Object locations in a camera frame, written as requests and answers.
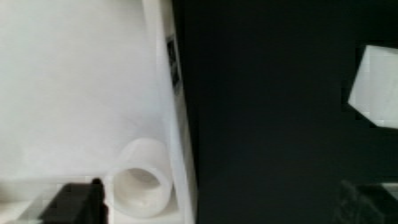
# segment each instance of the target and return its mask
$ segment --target white surface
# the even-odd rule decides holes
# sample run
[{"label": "white surface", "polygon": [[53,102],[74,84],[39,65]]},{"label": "white surface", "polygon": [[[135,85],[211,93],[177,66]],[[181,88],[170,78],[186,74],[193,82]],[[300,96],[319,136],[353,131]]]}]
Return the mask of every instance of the white surface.
[{"label": "white surface", "polygon": [[165,48],[168,4],[0,1],[0,201],[32,200],[44,189],[46,184],[30,191],[28,185],[12,188],[14,180],[60,178],[62,184],[64,178],[103,176],[126,144],[152,138],[170,157],[175,203],[149,219],[110,208],[115,224],[193,223]]},{"label": "white surface", "polygon": [[398,49],[366,46],[348,103],[376,126],[398,128]]}]

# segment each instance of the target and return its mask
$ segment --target black wall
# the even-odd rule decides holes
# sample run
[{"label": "black wall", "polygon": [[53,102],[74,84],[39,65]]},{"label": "black wall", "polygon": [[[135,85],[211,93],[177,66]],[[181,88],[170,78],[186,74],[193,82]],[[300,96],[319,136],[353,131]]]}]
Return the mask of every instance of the black wall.
[{"label": "black wall", "polygon": [[174,0],[199,224],[328,223],[341,179],[398,179],[398,132],[346,105],[398,1]]}]

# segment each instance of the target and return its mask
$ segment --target black object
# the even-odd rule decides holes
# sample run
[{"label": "black object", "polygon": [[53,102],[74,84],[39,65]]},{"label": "black object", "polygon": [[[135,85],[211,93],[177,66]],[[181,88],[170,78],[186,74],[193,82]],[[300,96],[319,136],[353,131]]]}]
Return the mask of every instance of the black object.
[{"label": "black object", "polygon": [[332,224],[396,224],[398,201],[380,184],[341,182]]},{"label": "black object", "polygon": [[44,224],[106,224],[108,208],[103,204],[101,180],[90,184],[67,184],[53,198],[39,219]]}]

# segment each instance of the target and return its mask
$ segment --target dark wall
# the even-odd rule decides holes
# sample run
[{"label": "dark wall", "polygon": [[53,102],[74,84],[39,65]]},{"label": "dark wall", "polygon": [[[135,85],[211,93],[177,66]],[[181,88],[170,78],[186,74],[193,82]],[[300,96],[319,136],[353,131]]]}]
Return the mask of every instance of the dark wall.
[{"label": "dark wall", "polygon": [[398,1],[174,0],[199,224],[328,223],[341,179],[398,176],[398,132],[346,105]]}]

